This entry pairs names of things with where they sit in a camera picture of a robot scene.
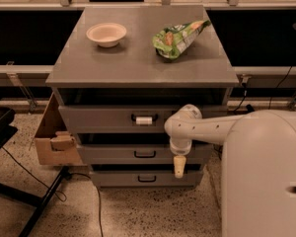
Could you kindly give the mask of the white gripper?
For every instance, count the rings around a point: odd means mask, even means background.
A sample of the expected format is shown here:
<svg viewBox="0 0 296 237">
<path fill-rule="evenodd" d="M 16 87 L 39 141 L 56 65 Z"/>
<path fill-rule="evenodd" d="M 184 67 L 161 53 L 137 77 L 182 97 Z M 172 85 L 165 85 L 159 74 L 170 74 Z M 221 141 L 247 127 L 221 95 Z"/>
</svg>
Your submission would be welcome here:
<svg viewBox="0 0 296 237">
<path fill-rule="evenodd" d="M 189 139 L 170 139 L 170 150 L 173 154 L 178 155 L 174 157 L 174 173 L 177 179 L 181 179 L 184 176 L 185 155 L 190 152 L 191 146 L 192 142 Z"/>
</svg>

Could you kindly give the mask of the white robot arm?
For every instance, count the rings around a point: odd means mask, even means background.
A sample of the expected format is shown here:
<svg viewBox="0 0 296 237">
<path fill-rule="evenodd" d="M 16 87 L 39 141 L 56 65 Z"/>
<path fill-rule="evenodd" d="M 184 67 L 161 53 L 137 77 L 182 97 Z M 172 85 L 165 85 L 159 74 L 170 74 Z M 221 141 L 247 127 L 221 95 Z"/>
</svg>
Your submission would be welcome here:
<svg viewBox="0 0 296 237">
<path fill-rule="evenodd" d="M 296 112 L 204 118 L 186 105 L 165 131 L 178 178 L 193 141 L 223 147 L 222 237 L 296 237 Z"/>
</svg>

